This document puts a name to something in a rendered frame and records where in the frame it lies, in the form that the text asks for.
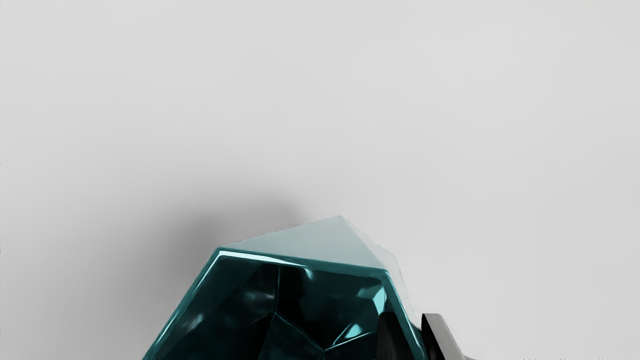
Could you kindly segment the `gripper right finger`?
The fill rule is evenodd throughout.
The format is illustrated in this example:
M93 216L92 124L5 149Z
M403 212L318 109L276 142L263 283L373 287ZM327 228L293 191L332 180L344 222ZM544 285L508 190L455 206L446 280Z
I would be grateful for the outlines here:
M429 360L476 360L464 355L441 314L423 313L421 331Z

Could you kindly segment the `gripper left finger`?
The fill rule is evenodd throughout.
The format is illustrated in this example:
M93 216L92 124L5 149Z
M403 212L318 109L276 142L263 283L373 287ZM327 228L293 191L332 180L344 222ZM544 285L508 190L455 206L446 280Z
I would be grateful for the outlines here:
M375 360L415 360L394 312L382 312L377 322Z

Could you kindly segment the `teal faceted mug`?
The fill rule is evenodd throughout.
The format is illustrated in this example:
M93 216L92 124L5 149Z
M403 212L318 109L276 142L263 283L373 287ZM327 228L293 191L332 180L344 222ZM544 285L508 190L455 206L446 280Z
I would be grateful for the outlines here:
M219 246L142 360L376 360L382 312L429 360L396 258L334 216Z

